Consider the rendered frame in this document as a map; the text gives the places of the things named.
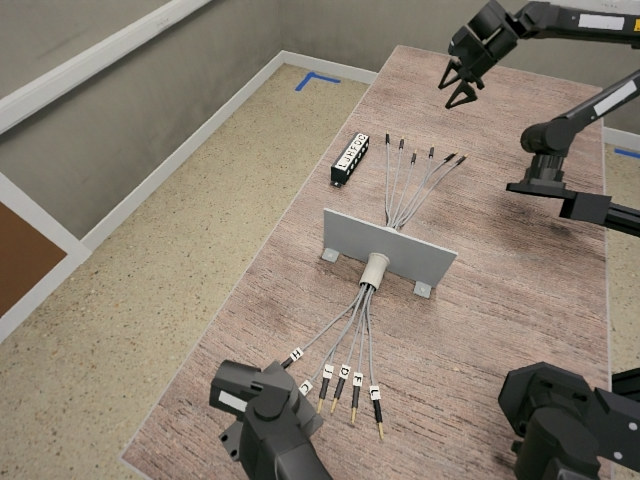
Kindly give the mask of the black jack plug with cream metal tip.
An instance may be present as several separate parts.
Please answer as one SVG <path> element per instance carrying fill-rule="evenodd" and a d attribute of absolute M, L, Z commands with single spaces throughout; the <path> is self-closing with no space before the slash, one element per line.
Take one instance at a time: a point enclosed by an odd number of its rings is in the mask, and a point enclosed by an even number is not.
<path fill-rule="evenodd" d="M 451 158 L 453 158 L 453 157 L 455 156 L 455 154 L 456 154 L 457 152 L 458 152 L 458 151 L 456 151 L 455 153 L 450 154 L 450 155 L 449 155 L 447 158 L 445 158 L 444 160 L 449 161 Z M 447 161 L 446 161 L 446 162 L 447 162 Z"/>

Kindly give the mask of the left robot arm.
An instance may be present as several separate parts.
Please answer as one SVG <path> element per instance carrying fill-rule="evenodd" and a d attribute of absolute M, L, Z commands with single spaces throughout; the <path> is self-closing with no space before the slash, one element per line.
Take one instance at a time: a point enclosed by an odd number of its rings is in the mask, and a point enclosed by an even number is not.
<path fill-rule="evenodd" d="M 249 480 L 334 480 L 293 412 L 296 380 L 261 371 L 225 358 L 211 380 L 209 405 L 236 415 L 217 436 L 231 460 Z M 525 436 L 510 448 L 517 480 L 601 480 L 600 445 L 584 421 L 592 402 L 584 389 L 533 374 L 513 421 Z"/>

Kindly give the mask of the black jack plug with tag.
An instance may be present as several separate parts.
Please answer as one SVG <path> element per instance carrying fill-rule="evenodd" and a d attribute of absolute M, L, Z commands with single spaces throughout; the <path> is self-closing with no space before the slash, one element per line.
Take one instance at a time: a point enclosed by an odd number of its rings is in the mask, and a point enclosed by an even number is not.
<path fill-rule="evenodd" d="M 302 352 L 299 349 L 294 350 L 290 356 L 286 361 L 284 361 L 281 365 L 286 368 L 288 365 L 290 365 L 293 360 L 296 361 L 300 356 L 302 356 Z"/>
<path fill-rule="evenodd" d="M 305 381 L 299 389 L 302 391 L 304 395 L 306 395 L 311 388 L 312 388 L 311 385 L 307 381 Z"/>
<path fill-rule="evenodd" d="M 374 399 L 381 399 L 379 387 L 370 387 L 370 392 L 371 392 L 371 399 L 373 400 L 373 403 L 374 403 L 376 421 L 379 424 L 380 435 L 381 435 L 381 439 L 383 440 L 384 439 L 383 429 L 382 429 L 383 420 L 382 420 L 382 414 L 380 409 L 380 403 L 379 403 L 379 400 L 374 400 Z"/>
<path fill-rule="evenodd" d="M 340 379 L 339 379 L 339 382 L 338 382 L 338 385 L 337 385 L 337 388 L 336 388 L 336 391 L 335 391 L 335 394 L 334 394 L 334 398 L 335 399 L 334 399 L 334 402 L 333 402 L 333 405 L 332 405 L 331 412 L 334 412 L 333 410 L 335 409 L 335 405 L 336 405 L 337 399 L 340 398 L 340 395 L 341 395 L 341 392 L 342 392 L 342 388 L 343 388 L 345 379 L 347 379 L 347 377 L 348 377 L 349 371 L 350 371 L 349 367 L 342 365 L 342 368 L 341 368 L 341 371 L 340 371 L 340 374 L 339 374 Z"/>
<path fill-rule="evenodd" d="M 329 378 L 331 379 L 332 373 L 333 373 L 333 367 L 325 365 L 325 369 L 324 369 L 324 373 L 323 373 L 324 379 L 323 379 L 323 383 L 322 383 L 322 387 L 321 387 L 321 391 L 320 391 L 320 395 L 319 395 L 320 402 L 319 402 L 317 413 L 320 413 L 322 402 L 323 402 L 323 400 L 325 400 L 327 387 L 328 387 L 328 383 L 329 383 Z"/>
<path fill-rule="evenodd" d="M 353 385 L 356 385 L 356 386 L 354 386 L 353 400 L 352 400 L 352 408 L 353 408 L 352 421 L 351 421 L 352 424 L 354 423 L 356 409 L 358 408 L 359 391 L 360 391 L 359 386 L 362 386 L 362 377 L 363 375 L 354 373 Z"/>

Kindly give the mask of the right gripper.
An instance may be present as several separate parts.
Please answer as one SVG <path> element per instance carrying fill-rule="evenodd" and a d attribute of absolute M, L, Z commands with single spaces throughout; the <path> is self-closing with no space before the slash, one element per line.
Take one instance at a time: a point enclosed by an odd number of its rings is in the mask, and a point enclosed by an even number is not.
<path fill-rule="evenodd" d="M 458 59 L 460 60 L 455 62 L 453 59 L 450 59 L 447 68 L 445 70 L 445 73 L 439 83 L 438 88 L 440 90 L 448 87 L 449 85 L 455 83 L 458 80 L 462 80 L 462 82 L 460 82 L 460 84 L 458 85 L 458 87 L 456 88 L 456 90 L 454 91 L 454 93 L 452 94 L 452 96 L 450 97 L 450 99 L 448 100 L 448 102 L 445 105 L 446 109 L 450 109 L 453 107 L 456 107 L 458 105 L 462 105 L 465 103 L 469 103 L 469 102 L 473 102 L 476 101 L 478 99 L 477 95 L 475 94 L 475 90 L 469 85 L 469 83 L 473 84 L 474 82 L 476 82 L 477 84 L 477 88 L 479 90 L 482 90 L 485 85 L 481 79 L 481 77 L 486 74 L 492 67 L 494 67 L 497 63 L 498 60 L 496 60 L 494 57 L 492 57 L 492 59 L 494 60 L 487 68 L 485 68 L 477 77 L 467 68 L 466 63 L 463 59 L 463 57 L 459 56 Z M 447 76 L 449 75 L 451 69 L 453 69 L 455 72 L 457 72 L 458 74 L 456 76 L 454 76 L 451 80 L 449 80 L 448 82 L 445 82 Z M 453 104 L 451 104 L 454 99 L 460 94 L 460 93 L 464 93 L 466 94 L 468 97 L 459 100 Z"/>

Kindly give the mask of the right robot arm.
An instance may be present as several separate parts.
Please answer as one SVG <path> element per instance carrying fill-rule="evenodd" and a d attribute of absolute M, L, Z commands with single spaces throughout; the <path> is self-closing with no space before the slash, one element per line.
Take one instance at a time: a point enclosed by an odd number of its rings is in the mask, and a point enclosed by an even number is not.
<path fill-rule="evenodd" d="M 480 40 L 463 25 L 450 41 L 449 55 L 463 57 L 467 68 L 477 77 L 494 61 L 491 57 L 502 60 L 518 46 L 518 39 L 616 43 L 636 45 L 631 49 L 640 50 L 640 15 L 567 9 L 550 2 L 531 1 L 514 16 L 496 0 L 490 0 L 467 24 Z M 499 28 L 501 30 L 486 43 L 489 55 L 482 41 Z M 638 96 L 640 69 L 551 121 L 526 128 L 520 144 L 524 151 L 535 156 L 519 183 L 565 189 L 562 165 L 575 135 L 584 130 L 583 122 L 587 127 Z M 560 118 L 562 120 L 556 120 Z"/>

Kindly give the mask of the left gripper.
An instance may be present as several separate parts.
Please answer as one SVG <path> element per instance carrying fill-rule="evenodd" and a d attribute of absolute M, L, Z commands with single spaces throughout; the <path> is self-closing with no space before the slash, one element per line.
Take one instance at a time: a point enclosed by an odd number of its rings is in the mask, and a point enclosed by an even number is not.
<path fill-rule="evenodd" d="M 287 372 L 285 368 L 277 360 L 274 360 L 261 372 L 266 374 L 271 374 L 277 371 Z M 302 393 L 299 387 L 298 387 L 298 390 L 299 390 L 299 402 L 296 409 L 293 412 L 301 421 L 301 426 L 300 426 L 301 428 L 309 421 L 302 428 L 302 430 L 308 436 L 308 438 L 310 438 L 324 424 L 324 420 L 319 415 L 319 413 L 316 413 L 316 409 L 309 402 L 306 396 Z"/>

